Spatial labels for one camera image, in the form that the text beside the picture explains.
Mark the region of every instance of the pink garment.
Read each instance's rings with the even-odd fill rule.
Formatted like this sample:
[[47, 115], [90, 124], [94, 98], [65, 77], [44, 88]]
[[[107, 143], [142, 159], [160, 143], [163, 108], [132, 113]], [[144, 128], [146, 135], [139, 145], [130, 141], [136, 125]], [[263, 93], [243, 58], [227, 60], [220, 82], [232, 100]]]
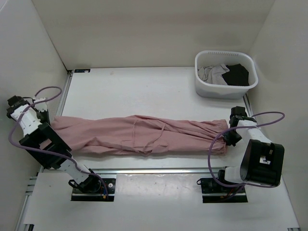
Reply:
[[[100, 120], [57, 116], [51, 126], [72, 150], [99, 154], [207, 151], [215, 136], [228, 128], [225, 120], [196, 122], [142, 115]], [[213, 152], [226, 152], [222, 138]]]

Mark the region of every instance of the black mounting plate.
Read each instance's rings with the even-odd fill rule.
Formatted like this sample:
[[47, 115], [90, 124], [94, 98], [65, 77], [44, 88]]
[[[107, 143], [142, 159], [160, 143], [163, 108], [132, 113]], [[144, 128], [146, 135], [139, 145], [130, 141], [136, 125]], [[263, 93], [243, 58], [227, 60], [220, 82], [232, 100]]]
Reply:
[[103, 178], [108, 190], [108, 197], [104, 197], [101, 193], [83, 193], [79, 189], [73, 189], [71, 201], [104, 201], [113, 202], [115, 200], [116, 179], [115, 178]]
[[216, 183], [213, 178], [201, 178], [198, 184], [201, 185], [203, 203], [244, 203], [248, 202], [245, 188], [240, 190], [234, 197], [221, 198], [228, 195], [232, 188], [223, 187]]

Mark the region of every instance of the laundry basket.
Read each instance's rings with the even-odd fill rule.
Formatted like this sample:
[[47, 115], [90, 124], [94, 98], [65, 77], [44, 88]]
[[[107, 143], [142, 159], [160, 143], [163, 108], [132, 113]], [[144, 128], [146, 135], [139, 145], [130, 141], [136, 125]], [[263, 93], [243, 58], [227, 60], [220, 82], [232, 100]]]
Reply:
[[[198, 69], [218, 64], [241, 64], [249, 72], [249, 86], [225, 86], [203, 82], [198, 76]], [[199, 95], [210, 98], [239, 99], [258, 84], [255, 64], [247, 54], [232, 51], [202, 51], [195, 58], [195, 88]]]

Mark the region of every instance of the purple cable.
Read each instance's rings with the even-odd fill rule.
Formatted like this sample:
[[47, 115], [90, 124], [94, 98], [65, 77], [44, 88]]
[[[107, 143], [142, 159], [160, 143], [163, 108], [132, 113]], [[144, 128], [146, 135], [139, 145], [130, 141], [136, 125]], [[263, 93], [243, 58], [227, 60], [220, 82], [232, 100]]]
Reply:
[[212, 167], [211, 167], [211, 161], [210, 161], [210, 158], [211, 158], [211, 153], [212, 153], [212, 148], [213, 148], [213, 145], [214, 143], [216, 142], [216, 140], [222, 136], [225, 132], [228, 132], [228, 131], [232, 131], [232, 130], [236, 130], [236, 129], [242, 129], [242, 128], [256, 128], [256, 127], [263, 127], [263, 126], [267, 126], [267, 125], [271, 125], [271, 124], [275, 124], [281, 120], [284, 119], [285, 117], [285, 114], [282, 113], [282, 112], [262, 112], [262, 113], [258, 113], [258, 114], [255, 114], [253, 115], [252, 117], [255, 117], [255, 116], [259, 116], [259, 115], [264, 115], [264, 114], [281, 114], [282, 117], [280, 117], [279, 119], [275, 120], [275, 121], [272, 121], [272, 122], [269, 122], [269, 123], [265, 123], [265, 124], [260, 124], [260, 125], [256, 125], [256, 126], [239, 126], [239, 127], [233, 127], [233, 128], [229, 128], [229, 129], [226, 129], [224, 131], [222, 131], [221, 133], [219, 133], [212, 141], [210, 147], [209, 147], [209, 150], [208, 150], [208, 156], [207, 156], [207, 165], [208, 165], [208, 169], [210, 171], [210, 174], [211, 176], [213, 177], [214, 181], [216, 181], [218, 184], [220, 184], [221, 186], [224, 186], [224, 187], [228, 187], [228, 188], [234, 188], [234, 187], [240, 187], [240, 186], [245, 186], [245, 185], [251, 185], [251, 186], [256, 186], [256, 187], [261, 187], [261, 188], [274, 188], [274, 186], [267, 186], [267, 185], [258, 185], [258, 184], [251, 184], [251, 183], [240, 183], [240, 184], [224, 184], [222, 182], [220, 182], [214, 175], [213, 173], [213, 170], [212, 170]]
[[21, 148], [21, 149], [25, 149], [25, 150], [29, 150], [29, 151], [34, 151], [34, 152], [40, 152], [40, 153], [42, 153], [42, 154], [55, 155], [55, 156], [64, 158], [64, 159], [66, 159], [66, 160], [72, 161], [72, 162], [74, 163], [74, 165], [75, 165], [75, 168], [76, 168], [79, 172], [82, 172], [82, 173], [87, 174], [87, 175], [89, 175], [89, 176], [95, 176], [95, 177], [97, 177], [97, 178], [99, 179], [100, 183], [103, 185], [104, 190], [105, 190], [105, 193], [106, 193], [106, 196], [108, 197], [107, 187], [106, 187], [106, 184], [105, 184], [105, 182], [103, 181], [103, 179], [102, 179], [99, 175], [97, 175], [96, 173], [91, 173], [91, 172], [89, 173], [89, 172], [85, 172], [85, 171], [81, 170], [81, 169], [78, 167], [76, 160], [74, 160], [73, 158], [68, 157], [68, 156], [66, 156], [66, 155], [63, 155], [63, 154], [51, 152], [51, 151], [46, 151], [46, 150], [41, 150], [41, 149], [38, 149], [38, 148], [31, 148], [31, 147], [23, 146], [23, 145], [20, 145], [20, 144], [16, 143], [15, 141], [13, 141], [12, 135], [13, 135], [14, 131], [16, 130], [16, 128], [18, 127], [19, 122], [20, 122], [21, 119], [23, 118], [24, 113], [25, 113], [30, 107], [33, 107], [34, 105], [36, 105], [36, 104], [38, 104], [38, 103], [45, 103], [45, 102], [51, 101], [51, 100], [57, 98], [59, 95], [61, 95], [62, 89], [61, 89], [60, 87], [57, 87], [57, 86], [50, 86], [50, 87], [42, 88], [41, 90], [39, 90], [39, 91], [35, 94], [35, 96], [37, 96], [41, 91], [43, 91], [43, 90], [45, 90], [45, 89], [50, 89], [50, 88], [59, 89], [60, 92], [59, 92], [58, 94], [56, 94], [55, 96], [51, 97], [50, 99], [46, 99], [46, 100], [42, 100], [42, 101], [39, 101], [39, 102], [35, 102], [35, 103], [32, 103], [32, 104], [30, 104], [29, 106], [27, 106], [27, 107], [22, 111], [22, 113], [21, 113], [20, 116], [18, 117], [18, 119], [17, 119], [17, 121], [16, 121], [14, 127], [13, 127], [12, 130], [10, 131], [10, 134], [9, 134], [9, 142], [10, 142], [13, 146], [15, 146], [15, 147], [17, 147], [17, 148]]

